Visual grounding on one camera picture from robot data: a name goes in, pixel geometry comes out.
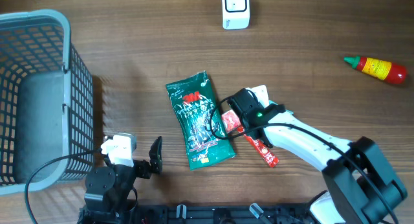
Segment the green 3M gloves packet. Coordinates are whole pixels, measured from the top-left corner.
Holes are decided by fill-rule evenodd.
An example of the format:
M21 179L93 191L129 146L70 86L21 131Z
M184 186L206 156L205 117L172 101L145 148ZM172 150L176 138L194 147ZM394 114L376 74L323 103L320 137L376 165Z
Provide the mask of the green 3M gloves packet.
M217 102L206 72L166 85L179 121L190 170L212 166L236 156L216 109Z

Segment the small red patterned box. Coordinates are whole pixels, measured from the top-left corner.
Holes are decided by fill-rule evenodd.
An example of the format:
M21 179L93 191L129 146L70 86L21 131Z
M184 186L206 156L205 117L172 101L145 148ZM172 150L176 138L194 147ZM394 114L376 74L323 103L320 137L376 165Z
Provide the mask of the small red patterned box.
M233 131L241 132L243 130L239 117L233 110L223 113L221 115L221 119L227 133L231 133Z

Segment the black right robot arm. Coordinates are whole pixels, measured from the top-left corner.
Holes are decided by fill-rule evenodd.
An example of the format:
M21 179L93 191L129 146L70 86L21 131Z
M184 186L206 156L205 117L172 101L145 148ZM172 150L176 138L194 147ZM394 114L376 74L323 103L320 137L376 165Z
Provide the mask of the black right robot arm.
M341 139L301 122L271 102L264 85L243 88L227 102L244 135L283 148L321 172L327 191L309 207L315 221L382 223L386 216L398 221L393 211L408 192L373 140Z

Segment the red stick sachet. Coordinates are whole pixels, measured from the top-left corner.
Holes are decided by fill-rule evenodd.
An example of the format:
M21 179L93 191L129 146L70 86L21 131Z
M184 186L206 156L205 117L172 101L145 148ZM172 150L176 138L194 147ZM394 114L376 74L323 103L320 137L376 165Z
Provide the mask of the red stick sachet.
M264 145L262 140L253 139L246 134L243 137L254 147L270 168L274 168L279 163L279 159Z

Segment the red yellow sauce bottle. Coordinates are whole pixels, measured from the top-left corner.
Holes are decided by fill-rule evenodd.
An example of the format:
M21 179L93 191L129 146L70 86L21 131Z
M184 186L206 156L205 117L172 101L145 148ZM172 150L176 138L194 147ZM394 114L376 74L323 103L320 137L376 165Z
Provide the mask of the red yellow sauce bottle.
M363 56L346 56L344 61L354 70L393 85L404 83L408 71L399 64Z

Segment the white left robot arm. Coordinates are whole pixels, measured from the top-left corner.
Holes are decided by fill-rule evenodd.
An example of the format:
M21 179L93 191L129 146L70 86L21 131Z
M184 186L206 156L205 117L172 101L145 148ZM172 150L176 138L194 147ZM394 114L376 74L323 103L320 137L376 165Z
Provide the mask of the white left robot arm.
M138 200L128 198L136 179L150 179L162 172L162 137L150 147L149 160L134 160L136 138L119 133L102 145L106 166L93 169L85 179L85 206L80 209L78 223L161 223L152 208L140 208Z

